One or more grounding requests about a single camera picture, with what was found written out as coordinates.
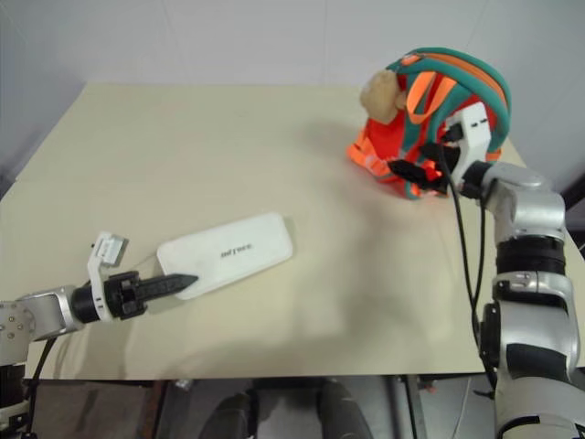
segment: beige table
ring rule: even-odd
[[[0,204],[3,299],[83,284],[100,230],[130,239],[121,270],[142,276],[160,273],[161,242],[272,210],[295,253],[198,299],[162,299],[62,337],[43,376],[481,370],[452,202],[396,197],[351,164],[344,150],[363,121],[350,88],[88,86]],[[510,144],[503,158],[521,163]],[[467,200],[463,210],[474,271],[479,210]],[[567,257],[585,333],[585,264],[572,241]]]

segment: black cable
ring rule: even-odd
[[[57,338],[53,337],[48,339],[47,342],[45,343],[43,353],[40,355],[40,359],[38,359],[35,374],[28,383],[28,389],[27,392],[25,393],[25,398],[28,399],[28,420],[26,429],[27,434],[30,434],[33,428],[33,419],[35,417],[35,404],[37,403],[37,388],[40,382],[40,372],[43,370],[43,366],[45,366],[45,361],[47,361],[48,353],[53,348],[53,345],[55,344],[56,340]]]
[[[459,227],[459,239],[461,242],[461,253],[463,257],[463,274],[465,277],[465,286],[467,288],[467,296],[469,298],[469,305],[472,308],[472,331],[473,331],[473,339],[475,340],[475,345],[479,346],[479,319],[477,318],[477,314],[473,312],[474,305],[473,302],[475,299],[475,294],[472,291],[472,281],[469,274],[469,261],[467,258],[467,244],[465,243],[465,230],[463,227],[463,216],[461,213],[461,205],[459,203],[459,194],[457,193],[457,189],[455,189],[455,185],[453,184],[453,180],[451,177],[451,171],[447,166],[447,160],[445,159],[445,153],[443,148],[439,148],[439,159],[441,160],[441,168],[447,177],[447,184],[449,185],[449,189],[451,190],[452,197],[453,197],[453,204],[455,206],[455,214],[457,216],[457,226]]]
[[[479,263],[477,265],[477,282],[475,284],[475,294],[473,295],[472,313],[477,316],[477,302],[482,289],[482,278],[484,277],[484,259],[485,259],[485,200],[487,197],[479,199],[480,209],[480,232],[479,232]]]
[[[479,295],[482,287],[482,278],[484,277],[484,259],[485,259],[485,202],[489,198],[489,194],[491,193],[491,187],[489,188],[487,195],[485,197],[480,197],[480,253],[479,253],[479,265],[477,268],[477,282],[475,284],[475,292],[472,292],[472,283],[471,277],[469,274],[469,261],[467,258],[467,244],[465,242],[465,230],[463,227],[463,215],[461,213],[461,205],[459,203],[459,194],[455,189],[455,185],[453,184],[453,180],[451,177],[451,170],[447,165],[447,160],[445,159],[445,153],[443,151],[443,146],[439,148],[439,158],[440,164],[445,176],[447,178],[447,184],[449,185],[449,189],[452,192],[453,197],[453,205],[455,206],[455,214],[457,216],[457,225],[459,228],[459,238],[461,242],[461,253],[463,257],[463,271],[465,276],[465,286],[467,288],[467,296],[469,297],[469,305],[471,307],[471,320],[472,320],[472,331],[473,331],[473,339],[475,340],[475,345],[479,349],[479,317],[477,316],[477,303],[479,302]],[[484,359],[482,359],[482,364],[484,365],[485,375],[492,386],[492,389],[495,390],[495,384],[497,382],[497,376],[495,374],[494,368],[490,367]]]

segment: floor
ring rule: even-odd
[[[412,438],[406,392],[397,378],[336,377],[352,393],[375,439]],[[486,391],[483,376],[434,381],[421,390],[429,438],[452,438],[469,382],[459,438],[494,437],[494,406],[473,390]],[[39,387],[35,431],[42,439],[197,438],[203,423],[225,397],[248,389],[252,380],[199,380],[186,389],[170,383],[157,434],[146,425],[154,417],[156,389],[113,383],[49,381]],[[259,439],[320,438],[311,387],[265,386],[260,390]]]

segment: green stripe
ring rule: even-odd
[[[496,69],[494,69],[492,66],[490,66],[486,62],[484,62],[476,57],[472,57],[471,55],[468,55],[467,53],[453,50],[452,48],[417,48],[416,50],[412,50],[412,51],[419,52],[419,53],[426,52],[426,53],[440,53],[440,54],[444,54],[444,55],[451,55],[451,56],[463,59],[464,61],[467,61],[476,67],[479,67],[481,70],[485,71],[488,75],[490,75],[492,78],[494,78],[495,81],[500,85],[500,87],[502,88],[502,91],[504,92],[505,101],[507,102],[508,112],[512,111],[512,102],[510,100],[511,93],[510,93],[510,89],[508,88],[508,84],[505,82],[505,79],[500,74],[500,72],[497,71]]]
[[[449,115],[454,112],[457,107],[459,107],[462,103],[467,101],[470,97],[472,97],[472,93],[462,87],[461,85],[456,85],[452,88],[449,92],[445,101],[442,105],[437,109],[437,111],[432,115],[431,120],[429,121],[429,130],[427,131],[427,138],[430,142],[437,142],[437,132],[441,127],[441,124],[444,120],[449,117]],[[423,163],[424,157],[421,159],[419,157],[417,159],[417,163]]]
[[[392,64],[386,67],[386,70],[397,71],[400,68],[400,62],[402,62],[402,59],[394,61]]]
[[[414,193],[412,192],[412,183],[410,183],[409,181],[404,182],[404,195],[408,199],[419,199],[420,198],[420,197],[414,195]]]
[[[510,129],[510,121],[508,117],[508,110],[502,102],[498,94],[486,85],[482,80],[478,80],[475,76],[461,70],[457,67],[447,64],[437,59],[422,59],[410,66],[400,69],[401,74],[413,74],[421,71],[438,71],[457,82],[463,87],[467,88],[471,93],[478,95],[497,116],[497,126],[492,133],[492,141],[490,142],[489,151],[494,151],[505,140]]]

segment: stuffed toy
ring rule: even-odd
[[[380,183],[396,185],[407,198],[423,195],[417,185],[394,175],[389,163],[407,160],[427,175],[439,175],[420,153],[438,142],[445,120],[476,102],[485,106],[494,161],[509,129],[510,92],[502,76],[483,61],[447,48],[418,48],[376,73],[359,100],[367,122],[347,155]]]

